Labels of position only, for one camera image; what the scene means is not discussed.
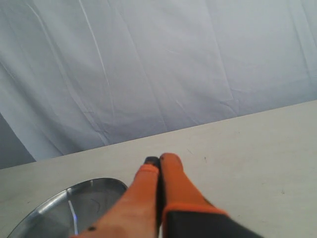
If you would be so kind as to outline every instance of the white table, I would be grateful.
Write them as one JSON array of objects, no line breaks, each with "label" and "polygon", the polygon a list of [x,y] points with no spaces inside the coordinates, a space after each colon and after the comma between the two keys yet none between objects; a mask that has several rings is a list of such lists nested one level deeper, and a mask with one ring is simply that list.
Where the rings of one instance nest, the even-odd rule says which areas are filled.
[{"label": "white table", "polygon": [[0,170],[0,237],[78,182],[127,185],[149,155],[177,153],[202,193],[266,237],[317,237],[317,101]]}]

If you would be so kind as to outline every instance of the white backdrop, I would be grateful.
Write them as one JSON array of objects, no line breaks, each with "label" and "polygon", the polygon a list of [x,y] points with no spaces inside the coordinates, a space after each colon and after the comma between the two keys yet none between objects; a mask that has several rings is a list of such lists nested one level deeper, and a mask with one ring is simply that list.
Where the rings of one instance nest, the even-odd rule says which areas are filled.
[{"label": "white backdrop", "polygon": [[317,0],[0,0],[0,113],[39,160],[314,100],[316,12]]}]

